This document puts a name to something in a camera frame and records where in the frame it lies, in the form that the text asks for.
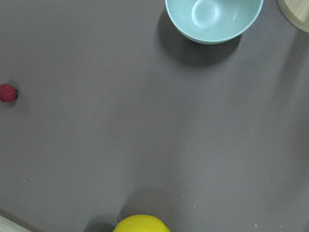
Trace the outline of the red strawberry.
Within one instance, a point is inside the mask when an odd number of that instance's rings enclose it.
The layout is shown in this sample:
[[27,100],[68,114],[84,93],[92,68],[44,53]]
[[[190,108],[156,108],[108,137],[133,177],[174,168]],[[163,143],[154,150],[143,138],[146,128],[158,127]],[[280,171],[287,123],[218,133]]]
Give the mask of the red strawberry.
[[10,84],[1,84],[0,86],[0,101],[13,102],[18,98],[19,91]]

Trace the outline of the wooden cup tree stand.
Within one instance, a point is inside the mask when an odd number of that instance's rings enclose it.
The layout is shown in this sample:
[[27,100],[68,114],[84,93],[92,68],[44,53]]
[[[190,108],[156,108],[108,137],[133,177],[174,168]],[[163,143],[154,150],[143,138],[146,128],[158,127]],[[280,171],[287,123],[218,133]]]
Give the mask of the wooden cup tree stand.
[[309,32],[309,0],[277,0],[277,4],[290,23]]

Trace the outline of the light green bowl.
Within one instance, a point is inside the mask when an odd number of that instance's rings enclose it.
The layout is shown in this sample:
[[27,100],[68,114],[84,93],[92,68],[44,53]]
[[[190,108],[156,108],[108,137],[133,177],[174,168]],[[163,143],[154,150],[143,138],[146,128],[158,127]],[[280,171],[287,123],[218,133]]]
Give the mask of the light green bowl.
[[262,0],[166,0],[174,27],[199,44],[221,44],[244,33],[258,18]]

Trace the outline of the yellow lemon near lime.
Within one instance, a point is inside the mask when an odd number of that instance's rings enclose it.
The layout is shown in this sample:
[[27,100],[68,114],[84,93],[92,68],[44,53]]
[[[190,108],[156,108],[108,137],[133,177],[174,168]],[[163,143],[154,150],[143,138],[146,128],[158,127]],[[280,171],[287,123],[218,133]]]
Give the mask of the yellow lemon near lime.
[[151,215],[133,215],[120,221],[114,232],[170,232],[158,218]]

